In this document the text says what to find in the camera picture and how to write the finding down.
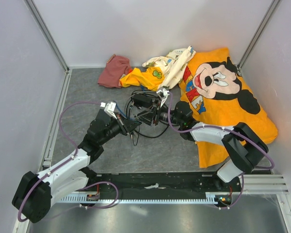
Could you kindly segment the black network switch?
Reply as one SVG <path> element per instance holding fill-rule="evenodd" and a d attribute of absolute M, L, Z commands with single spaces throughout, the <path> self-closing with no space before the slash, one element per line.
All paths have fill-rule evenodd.
<path fill-rule="evenodd" d="M 157 125 L 156 117 L 153 111 L 142 111 L 137 114 L 136 119 L 148 126 Z"/>

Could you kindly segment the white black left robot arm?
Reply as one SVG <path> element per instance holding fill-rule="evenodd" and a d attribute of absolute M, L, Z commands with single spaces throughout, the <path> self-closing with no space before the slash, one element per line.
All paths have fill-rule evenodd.
<path fill-rule="evenodd" d="M 72 153 L 43 171 L 28 171 L 22 176 L 12 199 L 12 205 L 18 209 L 18 221 L 37 223 L 66 195 L 76 190 L 95 189 L 97 180 L 86 173 L 88 165 L 103 153 L 105 143 L 118 134 L 130 135 L 140 125 L 139 121 L 126 119 L 120 113 L 109 116 L 99 110 Z"/>

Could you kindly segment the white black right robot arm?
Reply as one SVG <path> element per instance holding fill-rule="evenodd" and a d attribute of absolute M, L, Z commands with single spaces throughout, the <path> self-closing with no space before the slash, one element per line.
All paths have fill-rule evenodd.
<path fill-rule="evenodd" d="M 178 125 L 175 131 L 185 140 L 208 142 L 225 148 L 229 161 L 215 172 L 212 179 L 212 185 L 218 191 L 228 188 L 230 181 L 237 176 L 250 174 L 269 151 L 247 124 L 240 122 L 236 126 L 224 127 L 199 122 L 194 119 L 193 111 L 184 101 L 179 101 L 171 110 L 158 100 L 150 108 L 149 115 L 150 123 L 166 120 L 171 127 Z"/>

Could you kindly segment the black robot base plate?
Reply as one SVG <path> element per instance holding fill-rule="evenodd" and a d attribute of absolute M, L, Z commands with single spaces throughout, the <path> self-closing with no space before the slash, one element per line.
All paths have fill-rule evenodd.
<path fill-rule="evenodd" d="M 241 190 L 240 179 L 224 183 L 213 172 L 158 173 L 86 173 L 87 185 L 111 182 L 119 200 L 184 200 L 204 199 L 207 192 L 235 193 Z"/>

